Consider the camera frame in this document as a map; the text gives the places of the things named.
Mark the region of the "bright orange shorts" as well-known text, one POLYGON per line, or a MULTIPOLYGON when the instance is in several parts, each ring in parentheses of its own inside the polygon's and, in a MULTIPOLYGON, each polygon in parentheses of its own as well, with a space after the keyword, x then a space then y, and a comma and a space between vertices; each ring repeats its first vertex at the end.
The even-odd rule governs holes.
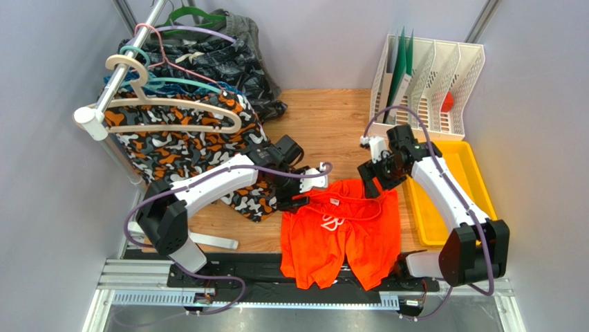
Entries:
POLYGON ((364 290, 379 286, 401 251, 398 191, 368 198, 360 179, 347 179, 306 197, 309 204, 282 215, 282 274, 301 289, 329 288, 348 264, 364 290))

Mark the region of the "beige plastic hanger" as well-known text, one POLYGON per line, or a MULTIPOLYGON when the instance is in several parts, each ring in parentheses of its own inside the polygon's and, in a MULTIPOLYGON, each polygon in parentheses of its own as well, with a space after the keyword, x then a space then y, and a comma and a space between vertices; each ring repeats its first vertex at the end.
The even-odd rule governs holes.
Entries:
POLYGON ((108 133, 130 133, 130 132, 160 132, 160 131, 184 131, 184 132, 209 132, 209 133, 236 133, 242 127, 241 118, 234 112, 210 104, 194 100, 184 100, 178 98, 160 98, 149 97, 144 92, 143 86, 148 81, 147 69, 139 61, 126 55, 112 55, 106 60, 106 67, 114 69, 117 65, 126 64, 138 73, 138 78, 130 81, 130 86, 135 93, 133 98, 116 98, 109 102, 108 108, 122 107, 154 107, 157 109, 168 109, 170 115, 174 117, 173 122, 163 120, 157 123, 146 124, 110 124, 106 131, 108 133), (203 124, 195 122, 196 117, 188 113, 195 111, 197 114, 209 113, 212 116, 220 116, 230 123, 223 124, 203 124))

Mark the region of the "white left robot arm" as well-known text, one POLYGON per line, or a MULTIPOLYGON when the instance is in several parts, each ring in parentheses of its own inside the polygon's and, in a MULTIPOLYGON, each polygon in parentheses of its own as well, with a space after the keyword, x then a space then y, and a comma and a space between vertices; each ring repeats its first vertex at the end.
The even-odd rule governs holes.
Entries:
POLYGON ((197 176, 154 181, 138 206, 136 222, 159 255, 196 273, 207 258, 189 235, 189 217, 217 200, 255 222, 280 209, 297 209, 305 203, 298 198, 301 175, 312 173, 309 167, 295 167, 303 157, 303 148, 283 136, 276 143, 250 145, 197 176))

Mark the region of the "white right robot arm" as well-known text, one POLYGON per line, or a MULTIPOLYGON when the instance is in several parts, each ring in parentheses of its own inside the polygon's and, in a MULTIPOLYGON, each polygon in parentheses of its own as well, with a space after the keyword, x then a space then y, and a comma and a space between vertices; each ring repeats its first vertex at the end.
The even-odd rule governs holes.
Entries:
POLYGON ((401 254, 395 271, 406 279, 432 277, 450 286, 471 285, 505 275, 510 231, 493 220, 467 195, 450 172, 442 152, 427 139, 418 142, 409 125, 387 131, 387 137, 363 135, 361 147, 370 159, 357 169, 364 193, 376 198, 412 178, 440 213, 449 236, 439 251, 401 254))

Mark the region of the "orange camouflage shorts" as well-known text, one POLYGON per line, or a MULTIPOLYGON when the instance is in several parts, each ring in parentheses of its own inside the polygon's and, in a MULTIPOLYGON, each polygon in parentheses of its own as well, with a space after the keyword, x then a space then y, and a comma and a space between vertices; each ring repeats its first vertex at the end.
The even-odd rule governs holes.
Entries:
MULTIPOLYGON (((178 94, 176 98, 230 110, 241 118, 242 127, 236 133, 229 134, 184 131, 117 133, 115 136, 135 172, 146 184, 161 179, 167 183, 185 180, 227 162, 252 145, 270 145, 270 139, 266 136, 256 111, 243 96, 222 92, 178 94)), ((190 111, 188 114, 196 117, 195 122, 204 125, 230 123, 209 113, 197 114, 190 111)), ((174 121, 168 109, 150 106, 112 108, 107 109, 104 115, 108 126, 174 121)))

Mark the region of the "black grey patterned shorts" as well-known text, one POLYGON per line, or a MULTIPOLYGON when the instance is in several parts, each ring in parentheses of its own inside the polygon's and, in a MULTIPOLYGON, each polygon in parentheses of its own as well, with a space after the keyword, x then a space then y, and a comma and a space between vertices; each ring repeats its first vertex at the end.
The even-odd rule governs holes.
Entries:
MULTIPOLYGON (((274 97, 268 80, 250 47, 240 39, 235 43, 216 39, 201 43, 164 44, 169 60, 181 67, 225 83, 239 90, 252 105, 262 122, 282 117, 288 105, 274 97)), ((162 61, 158 42, 145 42, 142 50, 151 58, 151 65, 162 61)), ((212 85, 198 77, 167 64, 150 68, 156 77, 176 77, 212 85)))

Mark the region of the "purple plastic hanger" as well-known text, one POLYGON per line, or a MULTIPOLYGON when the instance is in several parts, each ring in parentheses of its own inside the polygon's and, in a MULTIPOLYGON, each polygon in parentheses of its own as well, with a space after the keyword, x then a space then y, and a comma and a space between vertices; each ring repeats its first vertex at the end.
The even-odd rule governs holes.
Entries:
POLYGON ((158 32, 176 32, 176 31, 190 31, 190 32, 196 32, 196 33, 204 33, 206 35, 211 35, 213 37, 219 37, 221 39, 224 39, 228 42, 232 42, 235 43, 236 40, 233 37, 229 37, 227 35, 224 35, 223 33, 220 33, 218 31, 214 31, 214 30, 210 30, 210 29, 206 29, 206 28, 199 28, 199 27, 194 27, 194 26, 162 26, 159 28, 155 28, 156 31, 158 32))

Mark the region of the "green plastic hanger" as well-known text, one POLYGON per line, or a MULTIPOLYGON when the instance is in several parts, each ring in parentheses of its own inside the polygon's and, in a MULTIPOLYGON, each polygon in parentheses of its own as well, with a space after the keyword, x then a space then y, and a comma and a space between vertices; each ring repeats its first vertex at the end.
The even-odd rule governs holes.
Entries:
POLYGON ((206 29, 213 28, 218 23, 225 23, 227 18, 226 15, 213 15, 197 7, 182 6, 173 10, 164 24, 159 25, 158 28, 178 26, 177 21, 186 16, 198 18, 199 21, 196 23, 195 27, 206 29))

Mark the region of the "teal plastic hanger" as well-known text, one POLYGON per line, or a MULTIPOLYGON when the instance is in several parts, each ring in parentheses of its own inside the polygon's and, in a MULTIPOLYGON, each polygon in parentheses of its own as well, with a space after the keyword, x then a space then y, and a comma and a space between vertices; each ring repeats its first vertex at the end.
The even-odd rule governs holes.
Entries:
MULTIPOLYGON (((125 54, 127 51, 135 51, 137 54, 139 54, 143 59, 144 62, 141 64, 147 68, 150 64, 151 64, 151 58, 150 56, 147 55, 146 52, 144 52, 141 48, 135 47, 135 46, 130 46, 130 45, 126 45, 121 47, 121 49, 119 50, 119 54, 123 55, 125 54)), ((217 85, 210 85, 210 84, 205 84, 202 82, 197 82, 197 81, 193 81, 193 80, 186 80, 186 79, 181 79, 181 78, 176 78, 176 77, 156 77, 153 76, 152 73, 148 72, 148 84, 154 84, 154 83, 175 83, 175 84, 185 84, 185 85, 190 85, 190 86, 196 86, 198 88, 203 88, 203 89, 207 89, 210 90, 214 93, 219 93, 221 92, 223 89, 220 88, 217 85)))

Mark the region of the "yellow plastic bin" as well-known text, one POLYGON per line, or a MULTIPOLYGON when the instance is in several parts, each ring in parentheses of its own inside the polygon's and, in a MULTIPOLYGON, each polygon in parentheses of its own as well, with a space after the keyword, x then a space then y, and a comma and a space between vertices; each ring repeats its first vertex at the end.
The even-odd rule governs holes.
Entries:
POLYGON ((426 157, 417 162, 406 184, 420 243, 442 247, 459 223, 474 224, 442 174, 450 178, 481 223, 498 217, 469 143, 438 141, 434 145, 442 157, 436 160, 426 157))

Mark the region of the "white file organizer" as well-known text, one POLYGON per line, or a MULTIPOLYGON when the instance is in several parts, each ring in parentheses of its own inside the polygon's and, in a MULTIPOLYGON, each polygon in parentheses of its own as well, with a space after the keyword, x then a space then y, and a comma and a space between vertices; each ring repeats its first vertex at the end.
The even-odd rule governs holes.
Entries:
MULTIPOLYGON (((370 118, 387 105, 393 77, 389 60, 394 57, 396 37, 388 35, 384 42, 371 89, 370 118)), ((463 140, 463 112, 484 64, 485 50, 481 44, 414 37, 413 77, 401 105, 411 108, 417 115, 394 109, 378 116, 368 130, 369 135, 385 136, 395 125, 410 125, 415 136, 424 140, 419 125, 423 121, 432 140, 463 140), (448 91, 453 94, 455 104, 450 112, 441 113, 448 91)))

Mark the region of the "red small object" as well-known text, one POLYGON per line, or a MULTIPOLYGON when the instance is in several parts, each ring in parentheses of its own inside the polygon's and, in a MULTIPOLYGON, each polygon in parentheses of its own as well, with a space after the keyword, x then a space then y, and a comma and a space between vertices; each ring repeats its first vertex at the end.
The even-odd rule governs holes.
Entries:
POLYGON ((452 108, 454 107, 454 104, 455 104, 454 96, 451 93, 451 91, 448 91, 445 98, 444 98, 444 101, 442 102, 440 112, 441 113, 450 112, 452 110, 452 108))

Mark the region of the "green folder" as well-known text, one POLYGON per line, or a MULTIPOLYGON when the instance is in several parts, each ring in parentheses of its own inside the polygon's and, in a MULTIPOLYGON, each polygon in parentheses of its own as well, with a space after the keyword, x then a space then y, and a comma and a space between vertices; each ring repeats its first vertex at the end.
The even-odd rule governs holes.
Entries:
POLYGON ((413 77, 413 34, 407 37, 405 27, 395 38, 392 55, 394 57, 389 60, 389 68, 392 69, 393 77, 387 100, 388 107, 401 105, 413 77))

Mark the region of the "grey olive garment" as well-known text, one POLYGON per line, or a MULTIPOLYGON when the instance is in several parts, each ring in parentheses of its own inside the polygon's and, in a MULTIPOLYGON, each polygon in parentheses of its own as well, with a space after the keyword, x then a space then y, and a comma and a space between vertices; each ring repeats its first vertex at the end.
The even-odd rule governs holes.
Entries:
POLYGON ((281 87, 271 76, 266 66, 263 54, 259 47, 259 27, 256 22, 249 17, 237 15, 222 8, 213 10, 209 14, 224 16, 225 20, 213 22, 209 19, 202 18, 200 23, 206 24, 212 22, 213 26, 210 28, 210 30, 215 30, 225 35, 235 36, 239 39, 242 39, 256 55, 256 58, 258 59, 259 64, 261 65, 261 68, 263 69, 263 72, 265 73, 265 76, 268 80, 273 96, 276 98, 279 97, 281 94, 281 87))

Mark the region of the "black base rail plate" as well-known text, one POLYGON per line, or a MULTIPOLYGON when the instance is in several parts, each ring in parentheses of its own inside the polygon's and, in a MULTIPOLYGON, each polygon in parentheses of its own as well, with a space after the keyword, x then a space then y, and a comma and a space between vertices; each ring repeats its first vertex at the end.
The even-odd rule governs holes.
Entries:
POLYGON ((266 304, 379 304, 386 291, 407 293, 421 297, 440 290, 438 282, 428 279, 400 281, 394 275, 385 277, 381 284, 364 290, 348 264, 344 264, 335 283, 325 289, 312 285, 304 290, 297 288, 295 279, 286 277, 280 270, 280 253, 228 253, 211 252, 209 262, 198 273, 205 276, 233 276, 246 285, 240 302, 266 304))

